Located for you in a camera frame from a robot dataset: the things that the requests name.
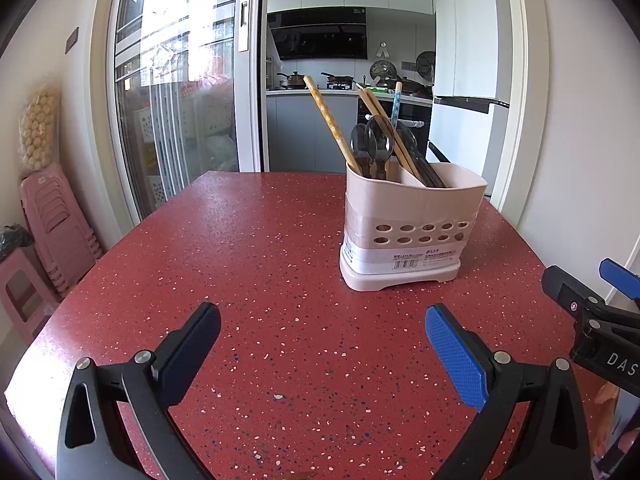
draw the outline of barcode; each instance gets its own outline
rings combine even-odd
[[[420,260],[398,260],[394,266],[394,270],[413,269],[418,266]]]

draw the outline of sliding glass door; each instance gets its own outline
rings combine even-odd
[[[261,170],[257,8],[116,0],[111,127],[135,221],[206,171]]]

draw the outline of black plastic bag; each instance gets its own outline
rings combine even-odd
[[[5,225],[0,228],[0,262],[13,253],[18,247],[28,247],[33,244],[30,232],[18,224]]]

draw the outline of countertop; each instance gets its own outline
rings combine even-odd
[[[358,91],[357,90],[326,90],[326,89],[320,89],[320,91],[322,92],[322,95],[345,95],[345,96],[350,96],[350,97],[358,97]],[[272,97],[272,96],[280,96],[280,95],[310,95],[309,90],[307,89],[302,89],[302,90],[267,90],[267,97]],[[382,101],[393,101],[394,100],[394,96],[393,94],[380,94],[380,93],[375,93],[376,97]],[[412,97],[411,95],[403,95],[400,97],[400,102],[401,103],[411,103],[411,104],[416,104],[416,105],[422,105],[422,106],[433,106],[433,99],[423,99],[421,97]]]
[[[171,413],[218,480],[310,470],[317,480],[430,478],[475,413],[460,405],[428,343],[431,304],[445,303],[490,348],[519,361],[567,355],[573,320],[543,294],[542,263],[487,202],[457,279],[359,293],[338,269],[344,192],[344,176],[210,172],[105,254],[6,392],[46,463],[53,467],[75,362],[122,362],[156,348],[203,300],[220,306],[222,333]],[[602,380],[575,371],[593,426]],[[123,413],[157,476],[130,410]]]

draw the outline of bag of balls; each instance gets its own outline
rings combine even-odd
[[[58,156],[60,91],[47,84],[33,93],[20,117],[20,156],[26,173],[43,170]]]

